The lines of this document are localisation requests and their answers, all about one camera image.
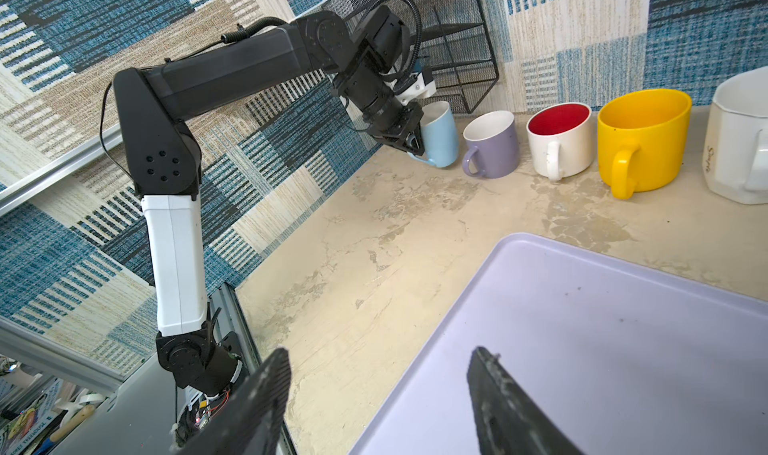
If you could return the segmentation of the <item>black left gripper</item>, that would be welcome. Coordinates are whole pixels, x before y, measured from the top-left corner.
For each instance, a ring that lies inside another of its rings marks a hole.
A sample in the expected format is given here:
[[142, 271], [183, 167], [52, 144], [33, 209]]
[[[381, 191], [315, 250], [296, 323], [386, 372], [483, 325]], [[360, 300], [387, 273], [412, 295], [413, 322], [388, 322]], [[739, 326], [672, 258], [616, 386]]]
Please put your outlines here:
[[423, 110], [417, 102], [403, 105], [384, 84], [366, 87], [359, 108], [368, 123], [367, 133], [376, 141], [413, 155], [423, 155]]

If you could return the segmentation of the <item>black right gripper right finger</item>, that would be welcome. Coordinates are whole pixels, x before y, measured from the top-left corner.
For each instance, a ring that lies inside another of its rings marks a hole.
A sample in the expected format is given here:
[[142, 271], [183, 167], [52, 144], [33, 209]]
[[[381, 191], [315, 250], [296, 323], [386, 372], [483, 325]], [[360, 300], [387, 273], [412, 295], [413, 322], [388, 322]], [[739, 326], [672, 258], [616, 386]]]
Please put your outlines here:
[[571, 442], [482, 346], [471, 355], [467, 381], [482, 454], [579, 454]]

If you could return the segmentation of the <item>white tall mug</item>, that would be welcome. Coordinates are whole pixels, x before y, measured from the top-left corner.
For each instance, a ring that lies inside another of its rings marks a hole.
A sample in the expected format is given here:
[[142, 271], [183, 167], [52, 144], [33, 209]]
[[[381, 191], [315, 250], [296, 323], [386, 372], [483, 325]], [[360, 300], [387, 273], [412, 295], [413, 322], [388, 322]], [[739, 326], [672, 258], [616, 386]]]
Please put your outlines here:
[[767, 202], [767, 68], [735, 75], [715, 90], [702, 168], [708, 188], [745, 204]]

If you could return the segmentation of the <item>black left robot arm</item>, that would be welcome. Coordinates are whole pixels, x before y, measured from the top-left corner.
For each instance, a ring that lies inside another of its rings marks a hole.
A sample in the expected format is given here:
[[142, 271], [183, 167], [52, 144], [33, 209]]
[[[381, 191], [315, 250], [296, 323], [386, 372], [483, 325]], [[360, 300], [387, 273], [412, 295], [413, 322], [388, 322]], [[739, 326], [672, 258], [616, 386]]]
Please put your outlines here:
[[224, 393], [241, 364], [216, 342], [204, 283], [202, 150], [188, 121], [320, 70], [363, 115], [376, 141], [424, 152], [420, 105], [403, 95], [419, 80], [423, 26], [379, 5], [349, 29], [331, 11], [286, 22], [265, 17], [212, 45], [112, 80], [127, 172], [147, 223], [157, 296], [156, 350], [177, 386]]

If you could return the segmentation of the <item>light blue mug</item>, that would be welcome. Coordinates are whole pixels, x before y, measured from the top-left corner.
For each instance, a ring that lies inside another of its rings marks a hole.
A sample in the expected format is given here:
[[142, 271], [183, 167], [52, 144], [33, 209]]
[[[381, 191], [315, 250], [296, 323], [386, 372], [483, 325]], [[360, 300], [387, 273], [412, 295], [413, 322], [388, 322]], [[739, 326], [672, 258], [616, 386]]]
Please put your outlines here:
[[425, 152], [409, 157], [436, 168], [445, 168], [458, 158], [459, 142], [456, 124], [447, 101], [435, 101], [422, 107], [420, 121]]

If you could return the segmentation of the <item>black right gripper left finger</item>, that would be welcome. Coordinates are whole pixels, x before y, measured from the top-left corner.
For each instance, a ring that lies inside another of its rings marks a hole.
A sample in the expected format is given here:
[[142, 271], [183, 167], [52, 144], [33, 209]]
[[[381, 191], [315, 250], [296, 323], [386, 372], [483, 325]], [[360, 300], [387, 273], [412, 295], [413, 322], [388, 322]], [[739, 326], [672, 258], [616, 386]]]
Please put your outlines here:
[[275, 349], [182, 454], [275, 454], [291, 385], [289, 352]]

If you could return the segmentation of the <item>yellow mug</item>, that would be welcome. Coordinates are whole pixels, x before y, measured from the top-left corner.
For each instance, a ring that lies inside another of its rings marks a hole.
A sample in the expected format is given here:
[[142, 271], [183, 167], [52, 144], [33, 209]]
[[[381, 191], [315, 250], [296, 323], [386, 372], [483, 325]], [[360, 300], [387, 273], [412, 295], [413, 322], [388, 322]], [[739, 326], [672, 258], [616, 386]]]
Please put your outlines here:
[[618, 97], [598, 113], [598, 168], [614, 198], [628, 200], [671, 183], [679, 174], [692, 98], [646, 89]]

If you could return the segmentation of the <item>purple mug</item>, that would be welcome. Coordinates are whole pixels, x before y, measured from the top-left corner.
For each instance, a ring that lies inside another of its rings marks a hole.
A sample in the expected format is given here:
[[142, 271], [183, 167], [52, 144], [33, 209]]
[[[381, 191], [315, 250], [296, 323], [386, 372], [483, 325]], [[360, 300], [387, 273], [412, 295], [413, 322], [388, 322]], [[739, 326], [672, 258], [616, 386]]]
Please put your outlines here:
[[514, 172], [520, 163], [520, 146], [515, 115], [496, 110], [472, 120], [463, 130], [467, 151], [462, 161], [470, 177], [501, 178]]

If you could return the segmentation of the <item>white mug dark rim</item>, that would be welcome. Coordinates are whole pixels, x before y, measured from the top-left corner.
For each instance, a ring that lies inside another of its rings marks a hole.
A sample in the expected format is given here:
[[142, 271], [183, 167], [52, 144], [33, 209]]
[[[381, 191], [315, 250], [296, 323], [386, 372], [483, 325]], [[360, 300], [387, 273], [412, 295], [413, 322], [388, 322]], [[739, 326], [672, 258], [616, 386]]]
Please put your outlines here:
[[535, 171], [552, 182], [588, 169], [596, 155], [592, 109], [583, 103], [560, 103], [534, 114], [526, 125]]

